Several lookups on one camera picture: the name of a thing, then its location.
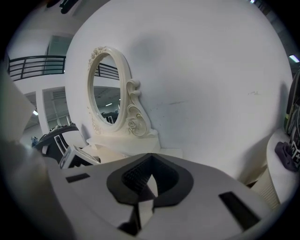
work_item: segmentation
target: oval mirror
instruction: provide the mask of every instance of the oval mirror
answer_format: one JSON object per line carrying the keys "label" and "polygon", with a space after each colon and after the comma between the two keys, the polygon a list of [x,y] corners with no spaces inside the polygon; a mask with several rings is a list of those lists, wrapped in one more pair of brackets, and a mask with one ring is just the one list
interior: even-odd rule
{"label": "oval mirror", "polygon": [[106,124],[114,124],[119,115],[121,98],[119,73],[111,55],[102,55],[92,82],[97,115]]}

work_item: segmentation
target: black railing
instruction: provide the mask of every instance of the black railing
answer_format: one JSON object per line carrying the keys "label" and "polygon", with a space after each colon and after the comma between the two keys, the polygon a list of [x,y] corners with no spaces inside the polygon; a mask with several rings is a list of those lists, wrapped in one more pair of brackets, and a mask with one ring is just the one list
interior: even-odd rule
{"label": "black railing", "polygon": [[9,75],[13,81],[28,77],[63,74],[65,56],[41,55],[9,60]]}
{"label": "black railing", "polygon": [[[41,55],[16,58],[9,60],[8,72],[13,81],[28,77],[64,74],[65,56]],[[95,71],[95,76],[119,80],[118,69],[100,63]]]}
{"label": "black railing", "polygon": [[95,71],[95,76],[119,80],[118,69],[116,67],[109,66],[104,63],[99,63],[99,65]]}

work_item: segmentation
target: white column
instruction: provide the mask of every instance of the white column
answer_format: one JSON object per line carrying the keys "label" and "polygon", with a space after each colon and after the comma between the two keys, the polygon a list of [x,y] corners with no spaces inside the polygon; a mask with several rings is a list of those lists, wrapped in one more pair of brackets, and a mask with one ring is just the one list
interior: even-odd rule
{"label": "white column", "polygon": [[49,133],[49,125],[45,112],[44,93],[43,90],[36,91],[38,120],[43,134]]}
{"label": "white column", "polygon": [[70,126],[70,118],[69,118],[69,116],[67,115],[67,124]]}
{"label": "white column", "polygon": [[53,109],[54,109],[54,112],[55,112],[55,116],[56,116],[57,125],[61,126],[60,118],[58,117],[57,111],[56,111],[56,106],[55,106],[55,100],[54,100],[53,92],[50,92],[50,94],[51,94],[52,106],[53,106]]}

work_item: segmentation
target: ceiling light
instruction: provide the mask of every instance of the ceiling light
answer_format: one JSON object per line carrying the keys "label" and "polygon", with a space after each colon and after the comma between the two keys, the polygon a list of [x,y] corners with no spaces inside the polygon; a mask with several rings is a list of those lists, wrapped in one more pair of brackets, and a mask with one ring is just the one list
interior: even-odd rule
{"label": "ceiling light", "polygon": [[294,62],[299,62],[298,58],[296,58],[294,55],[291,55],[290,59],[292,59]]}

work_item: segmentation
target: white mirror frame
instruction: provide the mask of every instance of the white mirror frame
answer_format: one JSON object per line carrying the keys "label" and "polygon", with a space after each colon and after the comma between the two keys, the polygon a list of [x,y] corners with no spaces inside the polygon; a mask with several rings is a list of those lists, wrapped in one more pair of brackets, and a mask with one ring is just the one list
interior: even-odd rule
{"label": "white mirror frame", "polygon": [[[94,75],[100,61],[110,55],[118,69],[120,80],[120,111],[114,124],[106,123],[99,112],[94,97]],[[93,128],[97,135],[132,135],[138,138],[157,137],[156,130],[151,128],[147,113],[139,102],[139,81],[131,79],[129,66],[123,54],[118,50],[105,46],[95,48],[88,65],[86,85],[88,111],[91,114]]]}

